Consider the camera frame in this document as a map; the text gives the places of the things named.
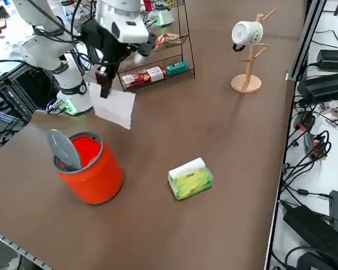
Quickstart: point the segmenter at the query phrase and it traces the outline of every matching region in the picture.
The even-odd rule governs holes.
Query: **table surface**
[[[36,112],[0,150],[0,233],[53,269],[262,269],[292,96],[284,79],[304,6],[188,0],[197,78],[143,89],[131,130]],[[239,94],[230,81],[245,71],[237,60],[248,49],[232,51],[231,29],[272,8],[263,39],[272,48],[253,71],[263,87]],[[51,128],[104,137],[126,176],[112,201],[87,205],[56,175]],[[167,173],[197,157],[213,187],[176,201]]]
[[[338,1],[327,1],[324,10],[335,10]],[[321,18],[319,19],[316,32],[323,32],[327,30],[334,30],[338,36],[338,16],[334,16],[332,13],[322,13]],[[332,46],[338,46],[338,40],[335,39],[333,32],[327,33],[314,33],[313,39],[316,42],[329,44]],[[310,49],[308,52],[308,63],[317,62],[317,56],[320,50],[336,50],[335,48],[321,46],[315,43],[311,43]],[[314,76],[320,75],[330,75],[334,74],[326,71],[319,71],[316,67],[309,67],[307,73],[307,79],[314,78]],[[328,124],[323,117],[316,117],[315,125],[312,129],[312,134],[318,134],[322,131],[329,131],[330,142],[332,143],[332,149],[328,154],[328,157],[316,162],[313,168],[296,178],[296,180],[291,184],[291,187],[294,189],[303,188],[313,193],[324,193],[329,194],[332,190],[338,191],[338,128],[334,128]],[[301,131],[298,131],[295,136],[290,139],[290,142],[299,134]],[[298,161],[302,159],[305,155],[305,150],[303,147],[303,138],[298,141],[299,147],[291,147],[286,156],[286,162],[292,165],[297,164]],[[309,209],[329,215],[329,201],[328,199],[321,198],[318,196],[300,196],[296,194],[296,197]],[[281,195],[282,200],[287,200],[291,203],[297,204],[297,202],[289,195],[288,192],[283,192]],[[284,261],[284,258],[288,251],[292,248],[295,248],[300,245],[306,245],[301,237],[291,228],[287,223],[283,221],[283,216],[285,214],[285,209],[280,205],[278,207],[278,216],[277,222],[275,224],[275,234],[273,238],[273,251],[276,256]],[[303,255],[306,251],[298,250],[294,252],[288,260],[288,263],[292,266],[295,266],[299,256]],[[271,265],[278,266],[278,262],[271,258]]]

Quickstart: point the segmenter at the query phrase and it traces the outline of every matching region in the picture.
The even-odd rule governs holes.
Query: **white paper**
[[[100,118],[130,129],[135,94],[112,90],[108,98],[102,98],[100,91],[100,85],[90,83],[89,93],[95,114]]]
[[[202,168],[205,168],[205,163],[201,157],[194,159],[180,167],[177,167],[169,171],[169,178],[178,178],[180,176],[196,172]]]

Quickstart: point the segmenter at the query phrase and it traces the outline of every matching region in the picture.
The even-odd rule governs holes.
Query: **wooden stand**
[[[276,11],[276,9],[273,9],[266,16],[264,16],[263,14],[258,14],[256,21],[262,23]],[[262,46],[264,48],[257,52],[258,46]],[[245,74],[241,74],[233,78],[231,85],[234,90],[240,93],[255,93],[260,89],[261,80],[257,76],[252,75],[253,64],[255,59],[260,56],[261,53],[264,52],[268,47],[270,47],[270,45],[265,43],[259,43],[257,45],[254,45],[250,48],[249,59],[239,61],[248,63],[247,71]]]

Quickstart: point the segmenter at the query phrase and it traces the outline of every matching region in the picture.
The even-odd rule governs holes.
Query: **metal lid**
[[[67,168],[80,170],[82,168],[78,151],[71,140],[62,131],[52,129],[47,134],[51,151]]]

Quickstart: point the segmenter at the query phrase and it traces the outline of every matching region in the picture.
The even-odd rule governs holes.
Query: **orange trash can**
[[[109,146],[91,132],[80,132],[69,139],[81,158],[82,169],[68,172],[54,159],[59,176],[88,204],[112,199],[123,185],[123,172]]]

